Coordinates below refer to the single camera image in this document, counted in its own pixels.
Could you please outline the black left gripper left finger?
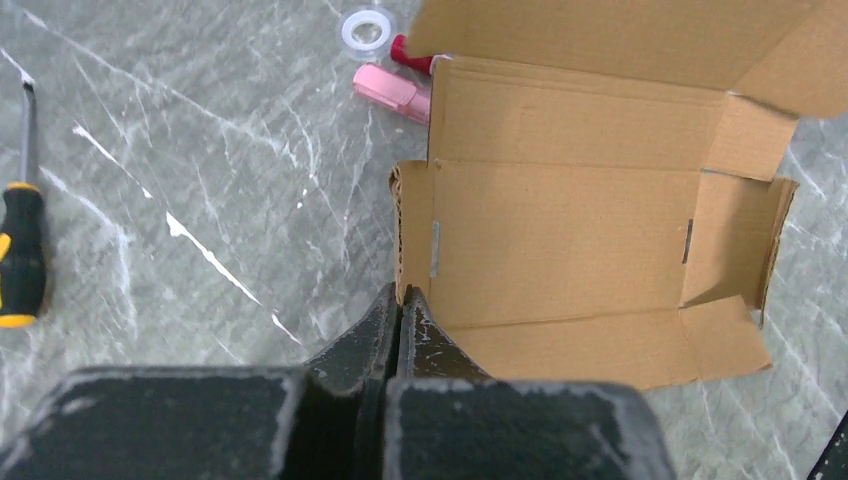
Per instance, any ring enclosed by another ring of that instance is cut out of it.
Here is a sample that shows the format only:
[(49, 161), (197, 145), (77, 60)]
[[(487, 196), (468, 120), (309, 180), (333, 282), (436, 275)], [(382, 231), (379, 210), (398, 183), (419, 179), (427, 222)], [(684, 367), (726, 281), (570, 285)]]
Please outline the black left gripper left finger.
[(399, 306), (294, 366), (80, 369), (1, 450), (5, 479), (377, 479)]

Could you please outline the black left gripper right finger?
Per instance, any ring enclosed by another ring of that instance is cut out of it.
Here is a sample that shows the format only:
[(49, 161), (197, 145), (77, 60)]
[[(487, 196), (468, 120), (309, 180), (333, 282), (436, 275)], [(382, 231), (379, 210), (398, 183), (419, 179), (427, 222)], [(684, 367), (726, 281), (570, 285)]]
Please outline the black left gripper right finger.
[(671, 479), (659, 423), (616, 383), (503, 380), (409, 288), (384, 414), (388, 479)]

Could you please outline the brown cardboard box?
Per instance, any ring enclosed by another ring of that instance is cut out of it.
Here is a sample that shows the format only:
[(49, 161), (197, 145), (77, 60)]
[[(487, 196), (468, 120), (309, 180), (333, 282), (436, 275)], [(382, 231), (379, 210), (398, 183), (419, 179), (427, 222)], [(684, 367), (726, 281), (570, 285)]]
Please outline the brown cardboard box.
[(843, 1), (426, 1), (428, 157), (397, 280), (489, 374), (641, 389), (768, 369), (804, 116), (847, 109)]

